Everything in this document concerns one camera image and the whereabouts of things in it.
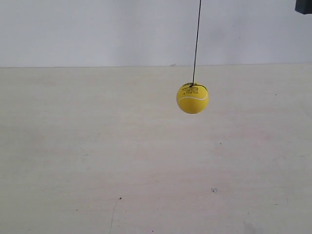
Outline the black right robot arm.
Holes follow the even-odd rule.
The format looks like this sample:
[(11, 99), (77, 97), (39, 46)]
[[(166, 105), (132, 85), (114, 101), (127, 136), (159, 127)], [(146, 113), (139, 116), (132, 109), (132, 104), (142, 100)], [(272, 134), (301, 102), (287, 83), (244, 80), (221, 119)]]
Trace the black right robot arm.
[(312, 14), (312, 0), (296, 0), (295, 11), (303, 15)]

